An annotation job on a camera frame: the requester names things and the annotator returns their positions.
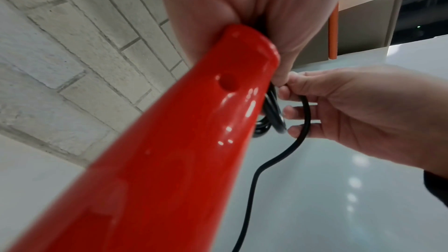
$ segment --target brick wall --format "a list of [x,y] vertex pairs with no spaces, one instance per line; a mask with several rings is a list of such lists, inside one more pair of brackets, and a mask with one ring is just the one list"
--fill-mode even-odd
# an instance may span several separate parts
[[0,132],[86,165],[184,58],[162,0],[0,0]]

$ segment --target beige box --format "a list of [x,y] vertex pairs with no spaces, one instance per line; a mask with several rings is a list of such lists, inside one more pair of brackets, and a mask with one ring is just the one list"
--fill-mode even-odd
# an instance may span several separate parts
[[[338,55],[389,46],[402,0],[339,0]],[[328,22],[294,67],[328,60]]]

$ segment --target skin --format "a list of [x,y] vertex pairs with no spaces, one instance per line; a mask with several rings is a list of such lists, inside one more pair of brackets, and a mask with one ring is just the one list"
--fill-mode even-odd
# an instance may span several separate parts
[[272,82],[285,84],[299,52],[327,21],[337,0],[163,0],[191,63],[199,61],[229,24],[263,30],[281,62]]
[[[289,73],[279,98],[306,95],[309,136],[334,140],[366,155],[448,178],[448,82],[392,66]],[[303,119],[287,106],[287,119]],[[301,126],[288,133],[297,137]]]

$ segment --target glossy red object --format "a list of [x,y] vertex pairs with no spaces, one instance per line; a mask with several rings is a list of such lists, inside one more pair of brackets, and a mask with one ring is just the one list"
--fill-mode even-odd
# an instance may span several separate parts
[[278,64],[229,26],[9,251],[208,251]]

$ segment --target black sleeve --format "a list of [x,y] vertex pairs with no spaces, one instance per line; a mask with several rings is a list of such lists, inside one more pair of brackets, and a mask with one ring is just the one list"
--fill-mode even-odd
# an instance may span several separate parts
[[427,171],[423,173],[423,180],[426,189],[448,207],[448,180]]

